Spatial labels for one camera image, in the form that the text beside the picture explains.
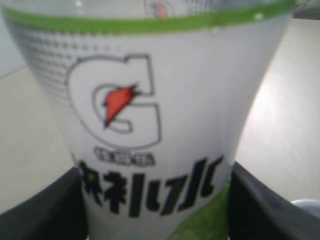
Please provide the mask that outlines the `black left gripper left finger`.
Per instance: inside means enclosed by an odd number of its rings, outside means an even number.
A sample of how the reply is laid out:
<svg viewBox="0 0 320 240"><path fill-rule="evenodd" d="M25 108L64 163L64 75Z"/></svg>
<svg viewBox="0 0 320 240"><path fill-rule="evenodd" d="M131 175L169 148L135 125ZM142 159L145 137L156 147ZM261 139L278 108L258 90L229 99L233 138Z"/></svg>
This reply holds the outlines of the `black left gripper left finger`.
<svg viewBox="0 0 320 240"><path fill-rule="evenodd" d="M87 237L81 182L74 167L0 215L2 240L85 240Z"/></svg>

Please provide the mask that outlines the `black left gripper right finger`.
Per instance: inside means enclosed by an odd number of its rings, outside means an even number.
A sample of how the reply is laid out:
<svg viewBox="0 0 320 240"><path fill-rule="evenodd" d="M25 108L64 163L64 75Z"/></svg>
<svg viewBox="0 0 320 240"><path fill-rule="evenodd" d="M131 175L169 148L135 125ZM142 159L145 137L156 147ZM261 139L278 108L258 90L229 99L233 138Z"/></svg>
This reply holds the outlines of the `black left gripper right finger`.
<svg viewBox="0 0 320 240"><path fill-rule="evenodd" d="M228 235L231 240L318 240L320 220L235 163L229 190Z"/></svg>

